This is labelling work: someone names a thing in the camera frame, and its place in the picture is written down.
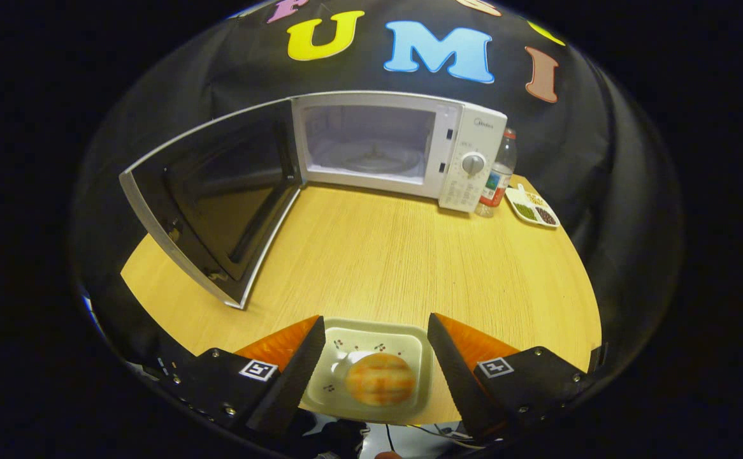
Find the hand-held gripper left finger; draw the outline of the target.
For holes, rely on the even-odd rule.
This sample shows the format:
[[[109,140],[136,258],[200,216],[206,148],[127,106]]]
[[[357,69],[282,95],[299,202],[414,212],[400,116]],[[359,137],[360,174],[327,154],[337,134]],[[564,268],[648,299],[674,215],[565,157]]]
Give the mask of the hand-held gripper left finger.
[[[157,354],[157,386],[221,429],[280,437],[296,415],[325,343],[323,316],[234,352],[212,347],[193,355],[168,340]]]

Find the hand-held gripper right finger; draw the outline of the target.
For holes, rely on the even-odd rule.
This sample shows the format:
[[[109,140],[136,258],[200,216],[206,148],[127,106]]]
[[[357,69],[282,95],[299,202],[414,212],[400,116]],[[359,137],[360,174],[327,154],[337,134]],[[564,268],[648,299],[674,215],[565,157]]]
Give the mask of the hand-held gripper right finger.
[[[592,387],[592,375],[544,346],[520,351],[442,314],[430,314],[427,337],[476,441],[507,441],[540,429]]]

